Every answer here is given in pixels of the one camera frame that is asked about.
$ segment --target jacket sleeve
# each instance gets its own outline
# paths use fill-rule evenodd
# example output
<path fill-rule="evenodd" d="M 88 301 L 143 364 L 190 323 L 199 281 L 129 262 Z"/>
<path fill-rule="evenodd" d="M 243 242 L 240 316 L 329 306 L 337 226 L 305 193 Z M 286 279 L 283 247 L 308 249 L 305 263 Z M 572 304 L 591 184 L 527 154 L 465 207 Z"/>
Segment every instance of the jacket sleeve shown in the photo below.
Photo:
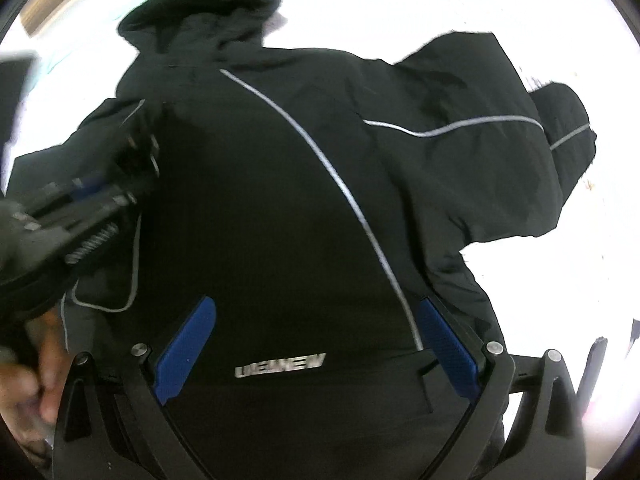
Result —
<path fill-rule="evenodd" d="M 147 128 L 159 115 L 155 104 L 107 99 L 63 143 L 16 158 L 7 196 L 68 182 L 105 168 L 133 131 Z"/>
<path fill-rule="evenodd" d="M 564 204 L 595 158 L 596 134 L 580 98 L 567 85 L 550 83 L 529 95 L 545 127 Z"/>
<path fill-rule="evenodd" d="M 579 106 L 552 106 L 552 92 L 528 94 L 493 34 L 447 34 L 395 66 L 370 62 L 366 72 L 358 112 L 400 168 L 396 180 L 421 204 L 412 221 L 430 285 L 485 342 L 504 344 L 460 251 L 556 227 L 569 188 L 593 159 L 593 138 L 585 137 L 590 145 L 569 157 L 563 178 L 552 153 L 555 137 L 584 123 Z M 550 137 L 549 124 L 560 123 L 564 133 Z"/>
<path fill-rule="evenodd" d="M 438 297 L 460 322 L 484 343 L 497 341 L 506 346 L 491 301 L 460 253 L 431 260 L 426 276 Z"/>

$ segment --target black plastic bracket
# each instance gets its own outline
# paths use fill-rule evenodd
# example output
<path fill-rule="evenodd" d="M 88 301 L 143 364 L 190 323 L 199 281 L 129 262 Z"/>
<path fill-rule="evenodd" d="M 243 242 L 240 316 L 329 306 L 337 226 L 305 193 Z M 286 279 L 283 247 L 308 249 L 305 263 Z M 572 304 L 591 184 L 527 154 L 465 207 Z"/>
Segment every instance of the black plastic bracket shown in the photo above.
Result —
<path fill-rule="evenodd" d="M 498 464 L 483 480 L 586 477 L 584 436 L 569 371 L 555 350 L 545 352 L 540 365 L 540 384 L 524 391 Z"/>
<path fill-rule="evenodd" d="M 54 480 L 212 480 L 171 426 L 146 380 L 146 359 L 129 356 L 122 376 L 99 377 L 78 354 L 62 395 L 53 450 Z M 82 477 L 77 467 L 90 465 Z"/>
<path fill-rule="evenodd" d="M 485 350 L 490 378 L 475 406 L 470 406 L 455 432 L 420 480 L 468 479 L 500 420 L 515 373 L 513 358 Z"/>
<path fill-rule="evenodd" d="M 593 345 L 591 345 L 591 349 L 589 350 L 587 364 L 584 366 L 580 386 L 578 386 L 578 390 L 575 393 L 578 403 L 578 414 L 580 416 L 584 416 L 589 407 L 591 396 L 593 395 L 596 382 L 600 376 L 600 370 L 602 370 L 604 355 L 607 351 L 607 343 L 606 338 L 599 337 Z"/>

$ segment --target hand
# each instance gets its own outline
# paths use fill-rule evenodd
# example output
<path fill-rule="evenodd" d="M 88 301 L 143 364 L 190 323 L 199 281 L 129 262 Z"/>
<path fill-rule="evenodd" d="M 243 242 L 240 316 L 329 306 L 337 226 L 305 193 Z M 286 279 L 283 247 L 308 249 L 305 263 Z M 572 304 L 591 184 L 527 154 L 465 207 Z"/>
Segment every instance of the hand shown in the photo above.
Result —
<path fill-rule="evenodd" d="M 38 370 L 0 364 L 0 415 L 18 443 L 38 453 L 44 450 L 44 436 L 25 415 L 24 405 L 36 402 L 40 417 L 55 424 L 72 358 L 65 351 L 62 323 L 55 309 L 31 323 L 38 332 Z"/>

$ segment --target finger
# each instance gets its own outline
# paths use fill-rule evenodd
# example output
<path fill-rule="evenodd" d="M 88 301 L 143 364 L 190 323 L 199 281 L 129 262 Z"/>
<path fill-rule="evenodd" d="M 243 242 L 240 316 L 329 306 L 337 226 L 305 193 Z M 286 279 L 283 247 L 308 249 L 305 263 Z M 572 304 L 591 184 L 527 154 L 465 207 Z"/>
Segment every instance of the finger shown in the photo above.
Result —
<path fill-rule="evenodd" d="M 58 311 L 55 307 L 52 307 L 42 316 L 27 321 L 24 324 L 24 327 L 27 331 L 27 334 L 29 335 L 31 343 L 36 348 L 40 348 L 40 346 L 42 345 L 42 338 L 44 336 L 44 333 L 49 329 L 61 330 L 61 325 L 62 322 L 58 317 Z"/>
<path fill-rule="evenodd" d="M 37 469 L 46 470 L 49 468 L 49 453 L 47 452 L 47 445 L 43 440 L 23 444 L 22 451 Z"/>
<path fill-rule="evenodd" d="M 58 375 L 58 383 L 50 390 L 44 390 L 40 400 L 40 416 L 48 424 L 55 424 L 58 419 L 58 409 L 62 392 L 65 389 L 66 375 L 71 366 L 71 357 L 67 356 L 66 363 Z"/>
<path fill-rule="evenodd" d="M 46 390 L 54 390 L 66 378 L 70 358 L 62 342 L 61 325 L 58 316 L 49 311 L 40 318 L 44 326 L 40 343 L 38 371 L 40 381 Z"/>
<path fill-rule="evenodd" d="M 11 408 L 37 395 L 38 377 L 21 365 L 0 365 L 0 408 Z"/>
<path fill-rule="evenodd" d="M 33 426 L 29 418 L 17 407 L 3 408 L 0 410 L 0 415 L 14 439 L 20 444 L 36 442 L 44 438 Z"/>

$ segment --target hood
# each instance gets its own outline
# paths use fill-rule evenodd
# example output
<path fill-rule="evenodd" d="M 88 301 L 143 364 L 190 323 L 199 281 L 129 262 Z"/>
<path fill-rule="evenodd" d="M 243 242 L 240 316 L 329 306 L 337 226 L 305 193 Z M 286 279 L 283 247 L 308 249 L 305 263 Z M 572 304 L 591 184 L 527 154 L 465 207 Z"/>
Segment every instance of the hood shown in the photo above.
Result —
<path fill-rule="evenodd" d="M 596 134 L 580 98 L 567 85 L 551 83 L 529 95 L 545 128 L 564 204 L 593 162 Z"/>
<path fill-rule="evenodd" d="M 262 26 L 280 0 L 147 0 L 132 10 L 118 33 L 141 53 L 164 54 L 207 41 L 262 44 Z"/>

